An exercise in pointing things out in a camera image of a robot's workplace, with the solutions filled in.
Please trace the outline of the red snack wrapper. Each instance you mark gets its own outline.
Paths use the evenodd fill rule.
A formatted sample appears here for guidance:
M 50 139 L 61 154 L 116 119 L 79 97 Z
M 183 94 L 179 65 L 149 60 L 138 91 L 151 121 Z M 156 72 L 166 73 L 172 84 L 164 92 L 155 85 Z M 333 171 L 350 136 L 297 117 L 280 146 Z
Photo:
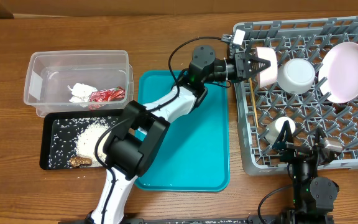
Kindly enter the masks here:
M 125 89 L 119 87 L 98 90 L 92 92 L 89 96 L 89 102 L 91 103 L 88 108 L 90 110 L 96 110 L 105 105 L 105 102 L 123 100 L 125 98 Z

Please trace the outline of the pink bowl with rice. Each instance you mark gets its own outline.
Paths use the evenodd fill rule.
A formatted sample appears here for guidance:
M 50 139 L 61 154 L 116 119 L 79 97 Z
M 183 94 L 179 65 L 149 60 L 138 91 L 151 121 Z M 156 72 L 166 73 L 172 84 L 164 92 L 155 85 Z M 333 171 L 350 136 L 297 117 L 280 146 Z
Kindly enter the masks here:
M 258 58 L 262 58 L 270 62 L 269 68 L 266 68 L 257 74 L 256 80 L 259 88 L 274 84 L 277 81 L 278 75 L 277 56 L 274 49 L 268 47 L 256 47 L 255 54 Z

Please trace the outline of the white napkin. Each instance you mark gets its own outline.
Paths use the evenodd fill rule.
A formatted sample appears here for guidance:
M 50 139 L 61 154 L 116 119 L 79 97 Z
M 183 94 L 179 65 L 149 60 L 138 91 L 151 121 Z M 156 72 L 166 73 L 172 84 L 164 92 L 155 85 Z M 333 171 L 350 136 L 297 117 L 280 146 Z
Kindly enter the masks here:
M 69 99 L 70 103 L 79 103 L 82 107 L 87 107 L 87 104 L 90 100 L 90 96 L 93 92 L 96 92 L 98 89 L 89 86 L 83 83 L 75 83 L 73 87 L 70 85 L 67 88 L 71 91 L 72 97 Z

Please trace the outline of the white round plate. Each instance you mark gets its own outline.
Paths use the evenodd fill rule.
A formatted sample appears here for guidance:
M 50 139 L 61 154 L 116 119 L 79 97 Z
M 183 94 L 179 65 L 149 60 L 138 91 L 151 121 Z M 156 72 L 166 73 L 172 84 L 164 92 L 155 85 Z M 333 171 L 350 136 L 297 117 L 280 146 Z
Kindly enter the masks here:
M 343 42 L 325 55 L 318 72 L 319 89 L 332 103 L 347 103 L 358 97 L 358 44 Z

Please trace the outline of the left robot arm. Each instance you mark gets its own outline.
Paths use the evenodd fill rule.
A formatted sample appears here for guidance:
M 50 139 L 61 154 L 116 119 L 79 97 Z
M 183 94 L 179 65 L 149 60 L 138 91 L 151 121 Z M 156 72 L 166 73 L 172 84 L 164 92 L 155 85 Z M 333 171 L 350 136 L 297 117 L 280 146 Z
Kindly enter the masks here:
M 203 102 L 208 84 L 241 82 L 270 66 L 269 60 L 245 52 L 218 59 L 211 46 L 199 45 L 193 50 L 188 68 L 173 76 L 168 94 L 144 105 L 129 102 L 117 122 L 96 141 L 94 150 L 106 155 L 98 160 L 106 169 L 106 181 L 98 206 L 87 215 L 85 223 L 122 221 L 135 180 L 152 165 L 170 125 Z

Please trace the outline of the black tray bin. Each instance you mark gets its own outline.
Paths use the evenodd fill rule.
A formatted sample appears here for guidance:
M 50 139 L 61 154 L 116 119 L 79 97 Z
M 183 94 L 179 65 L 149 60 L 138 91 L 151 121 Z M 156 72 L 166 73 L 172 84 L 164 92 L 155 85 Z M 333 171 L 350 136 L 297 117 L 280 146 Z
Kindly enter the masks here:
M 44 119 L 40 168 L 71 169 L 69 160 L 76 155 L 78 135 L 92 123 L 113 126 L 122 109 L 50 113 Z

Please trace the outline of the brown food chunk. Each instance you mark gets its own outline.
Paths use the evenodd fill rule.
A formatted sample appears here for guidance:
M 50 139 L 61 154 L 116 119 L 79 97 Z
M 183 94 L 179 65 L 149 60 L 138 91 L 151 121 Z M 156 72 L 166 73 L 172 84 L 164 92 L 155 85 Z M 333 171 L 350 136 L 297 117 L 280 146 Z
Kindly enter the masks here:
M 90 166 L 92 163 L 92 159 L 80 156 L 74 156 L 69 160 L 69 164 L 74 168 L 81 166 Z

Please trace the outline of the grey bowl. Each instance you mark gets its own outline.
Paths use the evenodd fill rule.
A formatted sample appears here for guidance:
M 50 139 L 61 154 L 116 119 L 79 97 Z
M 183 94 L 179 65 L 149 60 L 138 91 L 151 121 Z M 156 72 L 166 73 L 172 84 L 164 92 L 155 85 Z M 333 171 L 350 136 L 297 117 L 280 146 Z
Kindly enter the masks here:
M 312 86 L 315 70 L 312 64 L 302 58 L 294 58 L 278 69 L 279 87 L 291 94 L 306 93 Z

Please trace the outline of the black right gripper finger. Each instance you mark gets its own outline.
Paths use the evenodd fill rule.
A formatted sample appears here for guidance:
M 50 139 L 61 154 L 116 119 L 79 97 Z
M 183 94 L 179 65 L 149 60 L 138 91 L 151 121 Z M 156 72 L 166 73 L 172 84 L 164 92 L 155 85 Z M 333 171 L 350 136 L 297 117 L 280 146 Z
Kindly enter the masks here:
M 324 138 L 326 134 L 321 127 L 317 127 L 314 132 L 314 147 L 317 149 L 322 149 L 324 147 Z
M 273 149 L 287 149 L 288 144 L 293 144 L 293 134 L 289 121 L 285 121 L 278 137 L 276 138 L 272 148 Z

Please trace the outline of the white paper cup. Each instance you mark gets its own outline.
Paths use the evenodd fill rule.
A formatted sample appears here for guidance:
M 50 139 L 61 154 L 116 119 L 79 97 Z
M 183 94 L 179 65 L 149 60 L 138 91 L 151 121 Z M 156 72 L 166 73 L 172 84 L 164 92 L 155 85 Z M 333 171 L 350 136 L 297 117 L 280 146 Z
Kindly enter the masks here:
M 295 122 L 289 117 L 282 116 L 280 118 L 277 118 L 273 122 L 271 122 L 268 126 L 268 133 L 265 135 L 266 140 L 269 144 L 274 144 L 275 140 L 277 139 L 280 131 L 282 130 L 282 126 L 284 122 L 289 121 L 291 133 L 293 134 L 295 132 Z

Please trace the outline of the grey dishwasher rack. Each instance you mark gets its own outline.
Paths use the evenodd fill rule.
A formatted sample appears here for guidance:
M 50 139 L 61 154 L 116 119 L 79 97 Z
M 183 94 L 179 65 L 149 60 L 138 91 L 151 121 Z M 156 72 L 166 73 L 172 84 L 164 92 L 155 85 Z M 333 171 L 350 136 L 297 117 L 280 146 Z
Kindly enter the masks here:
M 285 21 L 240 22 L 235 29 L 244 30 L 241 48 L 237 52 L 252 53 L 256 47 L 274 49 L 279 65 L 293 58 L 309 61 L 316 70 L 323 57 L 337 44 L 358 44 L 358 16 Z M 277 84 L 259 88 L 253 83 L 259 128 L 255 125 L 249 82 L 234 86 L 237 100 L 237 129 L 242 167 L 249 175 L 283 174 L 287 167 L 267 142 L 267 126 L 277 118 L 294 120 L 294 141 L 311 146 L 314 131 L 321 127 L 327 137 L 341 142 L 341 154 L 327 165 L 328 169 L 358 169 L 358 97 L 343 105 L 327 100 L 316 79 L 309 91 L 301 95 L 286 93 Z

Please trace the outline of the teal plastic tray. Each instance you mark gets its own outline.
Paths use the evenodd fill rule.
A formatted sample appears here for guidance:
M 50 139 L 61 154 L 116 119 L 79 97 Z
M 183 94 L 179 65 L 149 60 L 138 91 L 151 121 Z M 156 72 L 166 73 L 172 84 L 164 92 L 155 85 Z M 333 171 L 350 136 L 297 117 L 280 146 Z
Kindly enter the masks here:
M 227 91 L 208 85 L 202 104 L 169 127 L 142 190 L 219 192 L 229 183 Z

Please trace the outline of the spilled white rice pile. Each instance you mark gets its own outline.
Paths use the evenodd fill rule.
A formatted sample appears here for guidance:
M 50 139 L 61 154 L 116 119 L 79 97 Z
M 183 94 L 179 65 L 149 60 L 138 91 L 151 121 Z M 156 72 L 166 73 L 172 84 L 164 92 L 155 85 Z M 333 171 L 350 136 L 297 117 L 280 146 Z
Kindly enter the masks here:
M 108 125 L 92 123 L 88 125 L 77 137 L 75 147 L 76 155 L 91 159 L 91 167 L 101 166 L 94 155 L 94 148 L 102 133 L 104 133 L 107 129 L 109 129 Z

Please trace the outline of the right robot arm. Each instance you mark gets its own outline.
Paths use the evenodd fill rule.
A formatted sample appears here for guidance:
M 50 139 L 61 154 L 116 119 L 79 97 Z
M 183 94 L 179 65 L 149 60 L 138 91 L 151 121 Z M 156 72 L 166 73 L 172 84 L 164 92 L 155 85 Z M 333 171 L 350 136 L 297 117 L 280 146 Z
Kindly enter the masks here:
M 287 174 L 291 184 L 268 193 L 258 204 L 257 215 L 262 223 L 267 223 L 261 214 L 264 202 L 273 194 L 293 189 L 293 207 L 284 209 L 275 223 L 334 223 L 329 212 L 334 210 L 334 201 L 339 192 L 335 181 L 318 175 L 318 166 L 331 163 L 337 158 L 343 146 L 337 139 L 327 137 L 322 128 L 314 131 L 311 147 L 294 145 L 290 123 L 285 121 L 276 138 L 273 149 L 279 159 L 287 163 Z

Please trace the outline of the clear plastic bin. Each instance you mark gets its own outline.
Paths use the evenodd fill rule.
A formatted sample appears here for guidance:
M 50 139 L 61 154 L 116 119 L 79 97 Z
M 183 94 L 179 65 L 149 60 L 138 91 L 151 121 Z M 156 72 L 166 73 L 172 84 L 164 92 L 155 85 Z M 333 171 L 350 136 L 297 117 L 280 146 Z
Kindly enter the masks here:
M 67 111 L 89 111 L 70 103 L 75 83 L 98 90 L 121 87 L 123 100 L 105 102 L 97 110 L 121 109 L 134 99 L 132 67 L 125 50 L 61 50 L 32 54 L 24 85 L 24 103 L 36 109 L 37 116 Z

